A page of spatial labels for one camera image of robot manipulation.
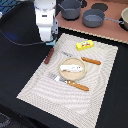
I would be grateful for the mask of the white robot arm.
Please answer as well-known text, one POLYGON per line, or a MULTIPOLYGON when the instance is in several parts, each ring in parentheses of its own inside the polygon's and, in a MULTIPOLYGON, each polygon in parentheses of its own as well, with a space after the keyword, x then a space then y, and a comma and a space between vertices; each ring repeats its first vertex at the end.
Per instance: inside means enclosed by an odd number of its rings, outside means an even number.
POLYGON ((50 41, 58 33, 56 0, 34 0, 34 7, 40 38, 43 42, 50 41))

